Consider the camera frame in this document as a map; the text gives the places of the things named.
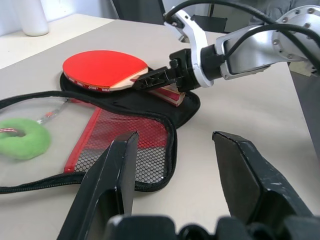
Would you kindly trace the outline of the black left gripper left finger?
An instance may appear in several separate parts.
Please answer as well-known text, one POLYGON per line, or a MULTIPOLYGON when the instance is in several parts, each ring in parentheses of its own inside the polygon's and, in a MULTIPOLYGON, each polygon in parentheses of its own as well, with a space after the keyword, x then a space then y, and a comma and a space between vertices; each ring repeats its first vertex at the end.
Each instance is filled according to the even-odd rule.
POLYGON ((132 213, 138 139, 117 136, 89 169, 56 240, 103 240, 110 218, 132 213))

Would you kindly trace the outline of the black red paddle case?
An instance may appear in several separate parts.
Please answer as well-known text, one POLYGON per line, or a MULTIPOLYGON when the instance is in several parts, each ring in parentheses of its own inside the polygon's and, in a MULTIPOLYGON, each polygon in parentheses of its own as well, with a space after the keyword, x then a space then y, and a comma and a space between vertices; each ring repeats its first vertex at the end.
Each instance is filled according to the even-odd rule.
POLYGON ((137 131, 139 134, 135 190, 156 192, 171 180, 177 165, 177 129, 199 110, 201 102, 187 92, 180 106, 172 106, 136 90, 94 93, 69 83, 61 75, 60 90, 17 95, 0 100, 0 110, 10 105, 39 98, 67 98, 69 103, 94 108, 81 137, 72 150, 63 173, 17 186, 0 186, 1 194, 35 191, 80 184, 116 136, 137 131))

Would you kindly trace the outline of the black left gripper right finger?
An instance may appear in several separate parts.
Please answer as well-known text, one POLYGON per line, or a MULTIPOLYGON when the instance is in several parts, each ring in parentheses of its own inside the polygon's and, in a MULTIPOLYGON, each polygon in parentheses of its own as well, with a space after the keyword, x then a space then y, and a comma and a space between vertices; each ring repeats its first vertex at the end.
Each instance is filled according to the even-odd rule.
POLYGON ((280 223, 312 217, 298 193, 255 145, 239 135, 212 134, 223 194, 230 214, 244 223, 280 223))

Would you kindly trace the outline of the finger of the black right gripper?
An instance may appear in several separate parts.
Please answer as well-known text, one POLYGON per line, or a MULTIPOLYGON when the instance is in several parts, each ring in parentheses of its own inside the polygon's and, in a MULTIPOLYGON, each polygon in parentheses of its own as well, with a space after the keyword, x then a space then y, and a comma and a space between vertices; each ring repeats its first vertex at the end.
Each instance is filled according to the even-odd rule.
POLYGON ((132 85, 137 91, 156 90, 175 83, 173 78, 169 78, 166 71, 151 71, 141 75, 132 85))
POLYGON ((166 66, 160 67, 160 68, 157 68, 157 69, 152 69, 152 68, 148 67, 148 74, 149 75, 162 75, 162 74, 171 75, 172 74, 172 69, 168 68, 166 66))

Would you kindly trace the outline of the red table tennis paddle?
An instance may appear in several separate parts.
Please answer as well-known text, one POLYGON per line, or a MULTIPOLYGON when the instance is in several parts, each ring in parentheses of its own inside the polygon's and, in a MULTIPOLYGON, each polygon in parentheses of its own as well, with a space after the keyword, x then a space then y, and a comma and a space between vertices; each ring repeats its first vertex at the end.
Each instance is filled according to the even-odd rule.
POLYGON ((151 70, 143 60, 118 51, 91 50, 77 53, 62 64, 69 82, 86 90, 110 93, 131 89, 151 70))

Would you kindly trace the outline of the white bottle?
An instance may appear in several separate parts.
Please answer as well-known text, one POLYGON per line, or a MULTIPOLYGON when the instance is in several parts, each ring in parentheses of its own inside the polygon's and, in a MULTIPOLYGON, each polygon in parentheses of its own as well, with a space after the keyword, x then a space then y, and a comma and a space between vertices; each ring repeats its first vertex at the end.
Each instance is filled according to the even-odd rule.
POLYGON ((14 0, 13 6, 22 31, 27 36, 38 37, 49 33, 49 25, 41 0, 14 0))

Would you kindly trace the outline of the black chair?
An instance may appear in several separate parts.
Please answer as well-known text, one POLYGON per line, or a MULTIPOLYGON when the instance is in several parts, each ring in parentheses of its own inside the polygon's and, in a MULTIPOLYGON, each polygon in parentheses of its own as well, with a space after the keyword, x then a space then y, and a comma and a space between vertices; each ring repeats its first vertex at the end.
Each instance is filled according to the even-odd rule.
MULTIPOLYGON (((163 0, 108 0, 118 19, 125 21, 163 25, 165 7, 163 0)), ((192 15, 203 30, 214 33, 230 33, 246 27, 249 14, 230 7, 210 4, 205 15, 192 15)))

